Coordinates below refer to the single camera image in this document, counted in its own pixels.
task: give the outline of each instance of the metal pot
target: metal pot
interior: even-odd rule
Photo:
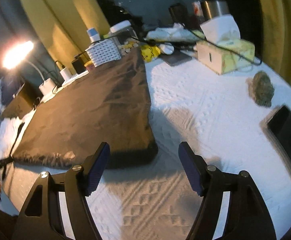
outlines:
[[[206,21],[225,14],[230,14],[228,4],[223,0],[205,0],[201,3],[204,19]]]

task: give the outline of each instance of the white basket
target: white basket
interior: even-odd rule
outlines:
[[[103,63],[121,59],[121,53],[112,39],[106,39],[91,45],[87,50],[87,54],[95,67]]]

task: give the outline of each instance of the cardboard box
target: cardboard box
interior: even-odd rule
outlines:
[[[218,45],[231,49],[252,61],[254,60],[255,47],[249,41],[223,41]],[[219,49],[206,41],[197,42],[197,51],[198,60],[220,75],[251,65],[250,62],[239,58],[236,54]]]
[[[3,111],[0,119],[13,117],[19,117],[22,119],[26,114],[32,111],[36,98],[36,93],[31,85],[25,83],[15,95],[15,98]]]

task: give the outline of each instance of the yellow tissue box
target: yellow tissue box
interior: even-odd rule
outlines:
[[[221,41],[218,46],[231,49],[250,60],[254,60],[254,44],[245,40]],[[251,65],[227,50],[219,49],[206,41],[197,42],[198,60],[214,72],[222,75],[236,69]]]

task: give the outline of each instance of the textured tablecloth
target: textured tablecloth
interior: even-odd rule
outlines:
[[[269,209],[277,238],[291,226],[291,173],[265,136],[261,123],[276,106],[291,109],[291,87],[263,64],[218,76],[196,60],[170,67],[161,60],[146,65],[151,95],[149,121],[159,147],[151,165],[105,171],[98,189],[87,198],[103,239],[185,239],[201,198],[191,190],[178,158],[187,141],[196,154],[224,172],[247,170]],[[248,95],[247,79],[268,73],[275,87],[270,109]],[[45,167],[10,165],[3,188],[18,210]],[[60,194],[63,224],[71,225]],[[215,238],[222,235],[223,205]]]

